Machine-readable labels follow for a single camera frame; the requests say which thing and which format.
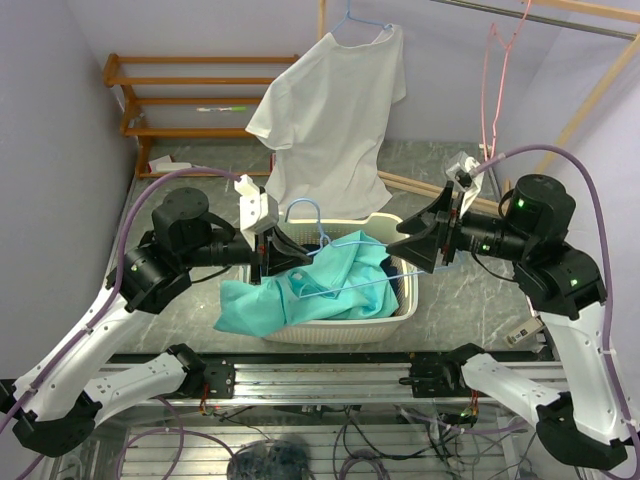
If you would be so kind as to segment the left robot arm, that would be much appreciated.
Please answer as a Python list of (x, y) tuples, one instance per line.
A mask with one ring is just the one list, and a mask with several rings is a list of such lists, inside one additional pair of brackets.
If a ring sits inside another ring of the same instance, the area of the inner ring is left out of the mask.
[(186, 344), (119, 373), (99, 370), (119, 346), (192, 285), (197, 267), (247, 265), (254, 282), (308, 265), (307, 249), (277, 225), (276, 201), (259, 188), (241, 199), (253, 225), (236, 228), (207, 195), (179, 188), (151, 215), (152, 229), (111, 271), (90, 309), (33, 369), (1, 383), (1, 411), (22, 447), (60, 457), (96, 427), (143, 400), (201, 392), (212, 373)]

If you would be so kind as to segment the teal t shirt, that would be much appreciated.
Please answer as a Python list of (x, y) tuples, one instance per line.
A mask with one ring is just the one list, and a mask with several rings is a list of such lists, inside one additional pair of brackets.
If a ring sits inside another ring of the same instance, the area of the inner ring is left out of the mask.
[(382, 267), (388, 259), (381, 242), (358, 230), (258, 285), (224, 281), (214, 329), (264, 338), (309, 321), (389, 317), (399, 302)]

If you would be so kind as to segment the pink wire hanger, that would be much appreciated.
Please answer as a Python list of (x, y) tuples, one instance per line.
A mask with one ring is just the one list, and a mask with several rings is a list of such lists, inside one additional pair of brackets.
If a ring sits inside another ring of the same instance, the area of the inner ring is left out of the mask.
[[(488, 161), (496, 151), (498, 122), (502, 111), (503, 96), (511, 52), (520, 35), (524, 23), (529, 16), (532, 1), (521, 1), (521, 4), (524, 6), (523, 13), (520, 15), (518, 23), (510, 35), (504, 37), (499, 32), (495, 23), (490, 25), (487, 34), (482, 63), (483, 69), (480, 92), (480, 130), (484, 161)], [(497, 48), (502, 54), (498, 82), (491, 82), (489, 79), (489, 74), (491, 73), (490, 60), (494, 48)]]

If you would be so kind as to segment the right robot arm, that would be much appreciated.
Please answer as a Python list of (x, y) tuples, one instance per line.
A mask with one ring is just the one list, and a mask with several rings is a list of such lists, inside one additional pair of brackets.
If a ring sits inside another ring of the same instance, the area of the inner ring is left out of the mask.
[(459, 251), (511, 262), (514, 282), (554, 341), (567, 390), (544, 387), (474, 344), (446, 356), (442, 387), (497, 400), (535, 428), (557, 461), (610, 471), (627, 460), (631, 435), (605, 364), (604, 280), (595, 260), (565, 240), (575, 200), (558, 180), (539, 174), (520, 178), (509, 199), (501, 217), (463, 213), (448, 184), (399, 224), (406, 237), (386, 251), (428, 273)]

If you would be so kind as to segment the navy blue t shirt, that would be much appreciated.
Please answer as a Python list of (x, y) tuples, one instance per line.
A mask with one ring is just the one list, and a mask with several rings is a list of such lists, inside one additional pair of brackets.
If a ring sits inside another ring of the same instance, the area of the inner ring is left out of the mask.
[(399, 308), (400, 270), (392, 263), (391, 258), (383, 260), (380, 267), (386, 275), (386, 280), (380, 283), (382, 300), (378, 317), (393, 317)]

